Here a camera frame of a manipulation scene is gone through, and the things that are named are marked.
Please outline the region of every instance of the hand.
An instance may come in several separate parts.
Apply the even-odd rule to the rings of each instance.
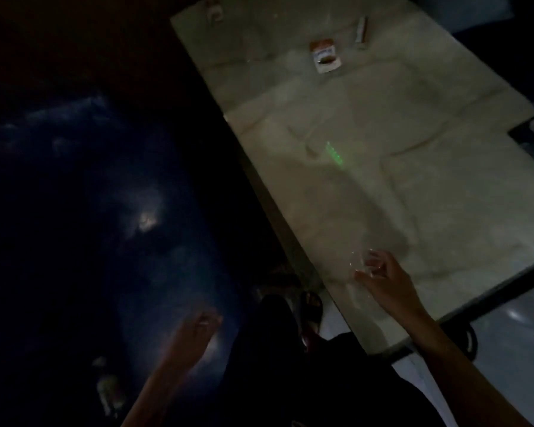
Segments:
[[[354,279],[362,283],[401,326],[407,330],[415,320],[429,318],[409,274],[389,251],[370,251],[364,263],[371,274],[356,270]]]
[[[163,365],[187,372],[201,359],[223,317],[214,310],[184,320],[166,351]]]

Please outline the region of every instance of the person's right hand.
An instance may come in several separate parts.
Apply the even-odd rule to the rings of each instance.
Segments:
[[[416,320],[429,318],[409,274],[389,251],[370,251],[364,263],[371,273],[356,270],[354,279],[362,283],[401,326],[407,329]]]

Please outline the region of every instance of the forearm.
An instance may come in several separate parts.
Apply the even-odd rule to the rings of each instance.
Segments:
[[[163,364],[150,375],[122,427],[157,427],[185,377],[184,369]]]
[[[530,426],[429,316],[406,329],[460,426]]]

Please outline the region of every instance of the table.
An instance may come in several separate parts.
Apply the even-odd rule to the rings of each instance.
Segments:
[[[534,264],[534,161],[507,135],[534,107],[417,6],[221,5],[221,23],[202,1],[172,26],[367,352],[406,333],[352,280],[365,249],[391,250],[435,319]],[[319,74],[325,38],[342,66]]]

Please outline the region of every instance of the person's left hand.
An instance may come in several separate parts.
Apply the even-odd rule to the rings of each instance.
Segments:
[[[184,320],[166,350],[163,364],[190,370],[201,359],[223,317],[215,310],[202,311]]]

